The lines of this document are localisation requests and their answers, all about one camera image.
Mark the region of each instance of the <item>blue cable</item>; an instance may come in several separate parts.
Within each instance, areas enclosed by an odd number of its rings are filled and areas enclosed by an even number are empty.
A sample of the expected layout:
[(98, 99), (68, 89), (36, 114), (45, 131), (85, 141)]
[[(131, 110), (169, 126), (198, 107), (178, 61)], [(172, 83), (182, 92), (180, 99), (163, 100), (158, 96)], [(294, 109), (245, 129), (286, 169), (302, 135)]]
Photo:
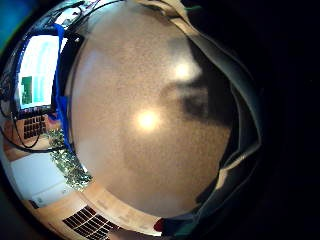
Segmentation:
[(55, 71), (55, 84), (56, 84), (55, 101), (57, 105), (58, 118), (60, 119), (62, 124), (64, 144), (73, 153), (73, 149), (69, 142), (69, 122), (67, 117), (68, 97), (61, 95), (60, 85), (59, 85), (60, 84), (59, 83), (60, 50), (61, 50), (62, 40), (63, 40), (65, 31), (64, 31), (64, 28), (59, 24), (55, 23), (54, 27), (57, 30), (58, 37), (59, 37), (58, 58), (57, 58), (57, 66)]

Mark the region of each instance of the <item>speckled surface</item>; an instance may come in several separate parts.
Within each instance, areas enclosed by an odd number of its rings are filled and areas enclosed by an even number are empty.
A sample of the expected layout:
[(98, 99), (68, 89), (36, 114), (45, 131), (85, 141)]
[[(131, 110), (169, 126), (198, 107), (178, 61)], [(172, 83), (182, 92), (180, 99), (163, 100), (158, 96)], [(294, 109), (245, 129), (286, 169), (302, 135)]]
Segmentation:
[(190, 211), (229, 138), (226, 79), (166, 18), (131, 1), (97, 12), (89, 30), (72, 91), (80, 161), (139, 210)]

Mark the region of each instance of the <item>monitor screen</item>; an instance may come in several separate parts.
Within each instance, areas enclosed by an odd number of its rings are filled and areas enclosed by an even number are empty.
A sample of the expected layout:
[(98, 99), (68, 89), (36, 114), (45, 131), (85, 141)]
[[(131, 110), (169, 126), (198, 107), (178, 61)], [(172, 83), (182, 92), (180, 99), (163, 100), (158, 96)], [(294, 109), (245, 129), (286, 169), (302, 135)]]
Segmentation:
[[(63, 38), (61, 51), (67, 43)], [(53, 35), (32, 36), (18, 71), (20, 109), (51, 105), (59, 39)]]

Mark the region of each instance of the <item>black cable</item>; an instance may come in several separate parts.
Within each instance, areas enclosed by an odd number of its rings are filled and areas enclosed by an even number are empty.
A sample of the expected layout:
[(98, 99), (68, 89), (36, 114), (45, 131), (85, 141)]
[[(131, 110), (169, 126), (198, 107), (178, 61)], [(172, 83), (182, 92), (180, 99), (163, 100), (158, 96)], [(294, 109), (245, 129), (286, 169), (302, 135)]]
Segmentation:
[(77, 21), (74, 21), (69, 27), (68, 27), (68, 30), (69, 31), (74, 31), (77, 27), (80, 26), (81, 22), (83, 20), (85, 20), (86, 18), (88, 18), (92, 13), (94, 13), (95, 11), (99, 10), (100, 8), (102, 7), (105, 7), (105, 6), (108, 6), (110, 4), (113, 4), (113, 3), (117, 3), (117, 2), (124, 2), (126, 0), (116, 0), (116, 1), (112, 1), (112, 2), (108, 2), (108, 3), (105, 3), (105, 4), (102, 4), (101, 6), (97, 7), (97, 8), (94, 8), (92, 9), (90, 12), (88, 12), (86, 15), (82, 16), (81, 18), (79, 18)]
[(17, 127), (17, 121), (16, 121), (15, 119), (12, 119), (12, 122), (13, 122), (14, 128), (15, 128), (15, 130), (16, 130), (16, 133), (17, 133), (17, 135), (18, 135), (18, 138), (19, 138), (19, 141), (21, 142), (21, 144), (22, 144), (25, 148), (33, 148), (33, 147), (38, 143), (39, 138), (40, 138), (40, 134), (38, 134), (37, 139), (34, 141), (34, 143), (33, 143), (31, 146), (28, 146), (28, 145), (26, 145), (26, 144), (23, 142), (23, 140), (22, 140), (22, 138), (21, 138), (21, 136), (20, 136), (20, 133), (19, 133), (19, 130), (18, 130), (18, 127)]
[(34, 149), (29, 149), (29, 148), (24, 148), (24, 147), (21, 147), (17, 144), (15, 144), (14, 142), (12, 142), (6, 135), (5, 133), (3, 132), (3, 129), (2, 127), (0, 127), (0, 132), (3, 136), (3, 138), (13, 147), (17, 148), (18, 150), (20, 151), (23, 151), (23, 152), (27, 152), (27, 153), (50, 153), (50, 152), (54, 152), (54, 151), (59, 151), (59, 150), (63, 150), (63, 149), (66, 149), (65, 146), (61, 146), (61, 147), (56, 147), (56, 148), (49, 148), (49, 149), (45, 149), (45, 150), (34, 150)]

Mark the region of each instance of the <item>table top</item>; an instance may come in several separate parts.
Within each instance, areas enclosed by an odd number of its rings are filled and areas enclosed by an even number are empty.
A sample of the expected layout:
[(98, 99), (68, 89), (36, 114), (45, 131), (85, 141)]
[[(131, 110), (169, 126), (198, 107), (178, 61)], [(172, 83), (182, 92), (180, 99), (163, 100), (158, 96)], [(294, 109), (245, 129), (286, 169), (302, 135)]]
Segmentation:
[(72, 80), (77, 156), (134, 208), (161, 217), (191, 211), (228, 143), (235, 108), (227, 79), (165, 17), (131, 1), (88, 24)]

